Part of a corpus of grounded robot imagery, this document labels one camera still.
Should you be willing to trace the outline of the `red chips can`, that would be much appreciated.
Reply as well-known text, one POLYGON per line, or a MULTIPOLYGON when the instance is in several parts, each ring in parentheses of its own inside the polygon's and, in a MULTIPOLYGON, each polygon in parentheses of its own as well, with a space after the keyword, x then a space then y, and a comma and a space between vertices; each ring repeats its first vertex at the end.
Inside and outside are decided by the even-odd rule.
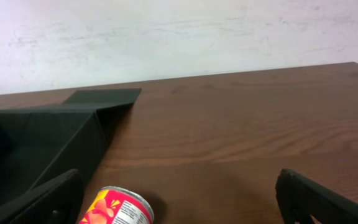
POLYGON ((103 187, 79 224, 153 224, 152 207, 139 194, 115 186, 103 187))

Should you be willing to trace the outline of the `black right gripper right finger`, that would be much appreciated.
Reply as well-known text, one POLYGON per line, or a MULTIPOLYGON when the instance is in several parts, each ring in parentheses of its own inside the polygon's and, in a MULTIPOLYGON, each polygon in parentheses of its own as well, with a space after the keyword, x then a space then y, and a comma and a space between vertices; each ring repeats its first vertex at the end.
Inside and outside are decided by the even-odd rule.
POLYGON ((291 169, 282 169, 275 184, 283 222, 355 223, 358 204, 291 169))

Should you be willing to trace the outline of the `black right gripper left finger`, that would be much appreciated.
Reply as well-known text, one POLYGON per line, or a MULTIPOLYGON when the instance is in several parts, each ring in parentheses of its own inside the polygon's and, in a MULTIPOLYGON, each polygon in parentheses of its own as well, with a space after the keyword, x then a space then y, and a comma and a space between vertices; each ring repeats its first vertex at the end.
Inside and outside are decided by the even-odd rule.
POLYGON ((84 197, 80 172, 69 170, 0 207, 2 223, 76 223, 84 197))

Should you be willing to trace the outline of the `dark green box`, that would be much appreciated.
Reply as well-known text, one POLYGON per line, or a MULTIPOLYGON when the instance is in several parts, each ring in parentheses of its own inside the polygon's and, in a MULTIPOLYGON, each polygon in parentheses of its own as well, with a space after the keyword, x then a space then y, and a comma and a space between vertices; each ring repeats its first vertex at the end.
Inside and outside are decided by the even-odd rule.
POLYGON ((0 110, 0 206, 71 169, 89 182, 140 93, 83 90, 59 104, 0 110))

